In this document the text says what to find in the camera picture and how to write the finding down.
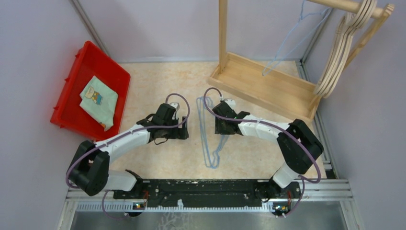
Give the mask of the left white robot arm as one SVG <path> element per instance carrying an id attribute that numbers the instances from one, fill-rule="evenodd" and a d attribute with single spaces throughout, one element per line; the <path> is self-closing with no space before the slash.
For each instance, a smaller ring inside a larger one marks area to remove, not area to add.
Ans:
<path id="1" fill-rule="evenodd" d="M 89 196 L 110 190 L 124 191 L 131 198 L 140 197 L 144 191 L 142 178 L 131 170 L 111 170 L 110 165 L 133 149 L 155 143 L 157 139 L 187 139 L 187 117 L 178 117 L 179 108 L 178 103 L 163 103 L 154 114 L 123 133 L 102 141 L 82 142 L 67 171 L 68 186 L 79 188 Z"/>

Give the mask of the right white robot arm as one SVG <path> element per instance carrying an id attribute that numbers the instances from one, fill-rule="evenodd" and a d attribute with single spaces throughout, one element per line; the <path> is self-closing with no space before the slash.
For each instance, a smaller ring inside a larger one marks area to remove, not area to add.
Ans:
<path id="1" fill-rule="evenodd" d="M 285 162 L 270 179 L 270 193 L 274 197 L 283 197 L 288 192 L 288 185 L 306 174 L 324 151 L 303 120 L 274 122 L 245 111 L 236 113 L 226 101 L 221 101 L 212 112 L 217 134 L 257 137 L 279 145 Z"/>

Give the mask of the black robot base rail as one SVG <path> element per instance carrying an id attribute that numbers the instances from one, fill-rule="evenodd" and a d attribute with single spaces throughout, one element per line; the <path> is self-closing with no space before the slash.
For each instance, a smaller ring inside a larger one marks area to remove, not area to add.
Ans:
<path id="1" fill-rule="evenodd" d="M 270 180 L 164 180 L 145 179 L 131 191 L 115 190 L 115 199 L 141 199 L 147 207 L 244 208 L 261 207 L 272 199 L 297 199 L 298 182 L 276 188 Z"/>

